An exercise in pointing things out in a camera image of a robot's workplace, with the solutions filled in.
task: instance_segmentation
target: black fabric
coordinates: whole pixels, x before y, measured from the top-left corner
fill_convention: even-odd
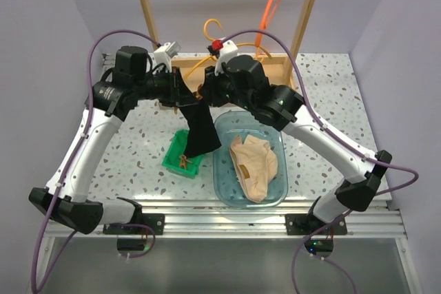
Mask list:
[[[214,128],[213,118],[209,106],[204,99],[197,105],[179,108],[187,119],[189,134],[184,155],[194,158],[209,153],[221,146],[218,133]]]

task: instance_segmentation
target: beige cloth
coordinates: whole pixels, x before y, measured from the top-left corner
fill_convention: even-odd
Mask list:
[[[242,138],[237,136],[229,152],[245,196],[253,202],[262,202],[267,197],[269,182],[277,174],[277,156],[269,142],[249,134],[242,144]]]

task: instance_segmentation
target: green plastic bin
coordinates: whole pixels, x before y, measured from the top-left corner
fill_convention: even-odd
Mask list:
[[[187,146],[187,137],[188,130],[185,129],[179,130],[174,134],[172,144],[164,157],[163,166],[174,174],[187,178],[195,178],[199,173],[199,165],[204,155],[189,158],[192,163],[187,163],[187,170],[179,167],[179,163],[181,162],[180,156],[184,154],[185,146]]]

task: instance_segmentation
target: terrazzo tabletop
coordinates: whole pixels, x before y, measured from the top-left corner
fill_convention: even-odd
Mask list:
[[[181,54],[204,56],[205,54]],[[315,110],[361,145],[375,142],[347,54],[299,54],[297,64]],[[215,120],[238,107],[212,108]],[[174,133],[187,123],[181,113],[141,101],[107,146],[95,172],[90,197],[135,200],[218,200],[213,187],[212,154],[205,155],[195,179],[170,173],[161,163]],[[342,175],[308,146],[283,134],[289,191],[286,200],[315,200],[333,189]],[[386,189],[384,178],[379,190]],[[390,194],[375,197],[390,200]]]

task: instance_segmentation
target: wooden post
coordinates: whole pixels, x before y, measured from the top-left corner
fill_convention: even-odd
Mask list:
[[[291,54],[294,60],[297,57],[298,50],[300,49],[300,44],[302,43],[303,35],[305,34],[306,27],[308,25],[309,16],[311,15],[314,2],[316,0],[304,0],[302,11],[300,12],[300,17],[298,18],[296,32],[294,33],[294,38],[291,44]],[[292,64],[289,58],[286,58],[283,63],[283,80],[285,84],[293,83],[290,82],[292,72]]]
[[[139,0],[141,2],[141,7],[143,8],[143,13],[145,17],[145,22],[147,24],[147,29],[149,30],[149,35],[155,40],[159,41],[158,31],[156,30],[156,24],[154,22],[152,7],[150,6],[150,0]],[[155,44],[152,44],[154,50],[158,48]]]

